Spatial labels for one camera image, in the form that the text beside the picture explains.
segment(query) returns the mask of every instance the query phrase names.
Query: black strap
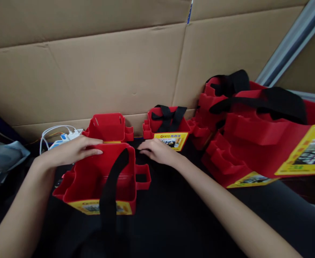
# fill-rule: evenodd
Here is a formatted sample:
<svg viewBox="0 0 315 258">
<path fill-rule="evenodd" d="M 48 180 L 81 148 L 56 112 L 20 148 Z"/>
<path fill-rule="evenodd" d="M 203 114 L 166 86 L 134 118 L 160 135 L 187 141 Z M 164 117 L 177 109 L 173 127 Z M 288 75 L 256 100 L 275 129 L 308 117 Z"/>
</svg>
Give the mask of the black strap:
<svg viewBox="0 0 315 258">
<path fill-rule="evenodd" d="M 119 257 L 120 253 L 129 253 L 128 250 L 120 250 L 120 244 L 118 244 L 115 201 L 118 177 L 128 164 L 129 151 L 126 148 L 114 162 L 102 190 L 99 202 L 101 230 L 90 234 L 76 249 L 73 257 Z"/>
<path fill-rule="evenodd" d="M 171 112 L 167 106 L 156 105 L 155 107 L 161 108 L 162 116 L 158 116 L 153 112 L 151 118 L 153 120 L 163 120 L 156 133 L 177 132 L 187 107 L 178 106 L 175 112 Z"/>
<path fill-rule="evenodd" d="M 218 78 L 220 83 L 212 83 L 210 86 L 215 89 L 216 96 L 232 97 L 240 91 L 250 90 L 249 77 L 245 70 L 238 70 L 230 75 L 215 75 L 208 79 L 208 83 L 212 78 Z"/>
<path fill-rule="evenodd" d="M 108 175 L 99 202 L 102 235 L 105 241 L 105 250 L 113 253 L 117 250 L 116 245 L 116 186 L 120 173 L 129 163 L 129 151 L 124 149 L 113 164 Z"/>
<path fill-rule="evenodd" d="M 242 103 L 256 108 L 259 113 L 270 113 L 272 119 L 284 118 L 298 124 L 307 124 L 305 104 L 300 96 L 280 87 L 262 90 L 266 100 L 247 97 L 232 97 L 213 105 L 209 112 L 220 114 L 229 112 L 231 105 Z"/>
</svg>

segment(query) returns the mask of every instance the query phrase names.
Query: cardboard sheet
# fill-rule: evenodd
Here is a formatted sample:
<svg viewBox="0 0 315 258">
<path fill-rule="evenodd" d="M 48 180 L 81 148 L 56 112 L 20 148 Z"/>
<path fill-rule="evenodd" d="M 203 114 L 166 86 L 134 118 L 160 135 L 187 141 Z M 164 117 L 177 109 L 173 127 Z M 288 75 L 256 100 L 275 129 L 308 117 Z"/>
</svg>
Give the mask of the cardboard sheet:
<svg viewBox="0 0 315 258">
<path fill-rule="evenodd" d="M 245 69 L 254 81 L 303 7 L 191 22 L 186 28 L 173 106 L 195 108 L 205 81 Z"/>
<path fill-rule="evenodd" d="M 194 0 L 191 20 L 303 6 L 309 0 Z"/>
<path fill-rule="evenodd" d="M 0 1 L 0 48 L 182 23 L 191 0 Z"/>
<path fill-rule="evenodd" d="M 0 116 L 15 126 L 171 106 L 185 26 L 0 49 Z"/>
<path fill-rule="evenodd" d="M 185 119 L 189 120 L 194 116 L 195 109 L 187 109 L 185 112 Z M 133 126 L 134 136 L 140 137 L 143 136 L 142 124 L 144 120 L 147 119 L 148 115 L 145 114 L 135 114 L 135 115 L 125 115 L 125 123 L 126 126 Z M 72 120 L 72 121 L 61 121 L 61 122 L 53 122 L 53 123 L 42 123 L 42 124 L 31 124 L 31 125 L 19 125 L 13 126 L 14 130 L 17 131 L 24 139 L 29 142 L 33 142 L 41 137 L 41 134 L 44 130 L 53 127 L 55 125 L 72 125 L 77 129 L 87 129 L 90 122 L 90 118 L 88 119 L 80 119 L 80 120 Z M 56 132 L 67 133 L 68 130 L 65 128 L 56 128 L 51 131 L 49 134 L 53 134 Z M 49 139 L 49 142 L 54 142 L 60 137 L 58 135 L 52 136 Z"/>
<path fill-rule="evenodd" d="M 315 35 L 275 86 L 288 90 L 315 93 Z"/>
</svg>

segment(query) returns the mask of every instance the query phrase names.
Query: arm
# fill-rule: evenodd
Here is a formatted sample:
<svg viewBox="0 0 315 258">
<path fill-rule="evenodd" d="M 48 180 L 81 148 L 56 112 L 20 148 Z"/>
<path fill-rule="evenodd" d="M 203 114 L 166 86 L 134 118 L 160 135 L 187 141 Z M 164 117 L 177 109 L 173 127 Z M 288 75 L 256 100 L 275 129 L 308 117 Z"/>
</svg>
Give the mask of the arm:
<svg viewBox="0 0 315 258">
<path fill-rule="evenodd" d="M 301 257 L 266 222 L 186 157 L 158 139 L 147 140 L 138 149 L 152 160 L 175 168 L 249 258 Z"/>
<path fill-rule="evenodd" d="M 0 257 L 31 257 L 37 247 L 57 166 L 72 164 L 85 157 L 102 154 L 84 150 L 102 140 L 79 136 L 36 158 L 10 209 L 0 224 Z"/>
</svg>

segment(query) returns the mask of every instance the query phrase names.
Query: finger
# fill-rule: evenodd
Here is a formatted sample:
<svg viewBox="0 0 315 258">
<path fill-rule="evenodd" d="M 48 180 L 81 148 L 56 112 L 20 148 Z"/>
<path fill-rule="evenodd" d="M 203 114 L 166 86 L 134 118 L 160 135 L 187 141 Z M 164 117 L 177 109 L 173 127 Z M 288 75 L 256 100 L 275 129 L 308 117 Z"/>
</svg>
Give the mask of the finger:
<svg viewBox="0 0 315 258">
<path fill-rule="evenodd" d="M 85 145 L 85 147 L 92 146 L 92 145 L 103 144 L 103 143 L 104 143 L 103 140 L 86 137 L 86 145 Z"/>
<path fill-rule="evenodd" d="M 153 140 L 145 140 L 144 142 L 142 142 L 137 149 L 138 150 L 142 150 L 142 149 L 151 149 L 151 144 L 152 144 Z"/>
<path fill-rule="evenodd" d="M 148 150 L 141 150 L 139 152 L 140 154 L 144 154 L 144 155 L 147 155 L 149 158 L 152 158 L 153 157 L 153 153 L 148 151 Z"/>
<path fill-rule="evenodd" d="M 93 156 L 103 154 L 102 150 L 99 149 L 89 149 L 81 152 L 82 159 Z"/>
</svg>

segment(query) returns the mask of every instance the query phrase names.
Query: sticker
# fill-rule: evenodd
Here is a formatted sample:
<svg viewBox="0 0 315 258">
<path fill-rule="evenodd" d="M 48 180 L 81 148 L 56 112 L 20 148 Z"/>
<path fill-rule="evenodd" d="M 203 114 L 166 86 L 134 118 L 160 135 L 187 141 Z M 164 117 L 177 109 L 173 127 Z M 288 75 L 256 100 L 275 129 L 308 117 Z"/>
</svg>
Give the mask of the sticker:
<svg viewBox="0 0 315 258">
<path fill-rule="evenodd" d="M 187 136 L 188 133 L 158 133 L 154 138 L 158 138 L 175 151 L 181 151 Z"/>
<path fill-rule="evenodd" d="M 69 202 L 70 206 L 74 207 L 87 215 L 99 215 L 99 200 L 84 200 Z M 132 210 L 128 202 L 116 201 L 117 215 L 132 215 Z"/>
<path fill-rule="evenodd" d="M 121 141 L 114 141 L 114 142 L 104 142 L 104 143 L 121 143 Z"/>
<path fill-rule="evenodd" d="M 263 186 L 277 181 L 278 179 L 279 178 L 268 178 L 258 174 L 257 172 L 252 172 L 235 183 L 228 185 L 227 188 Z"/>
<path fill-rule="evenodd" d="M 315 175 L 315 125 L 308 130 L 275 175 Z"/>
</svg>

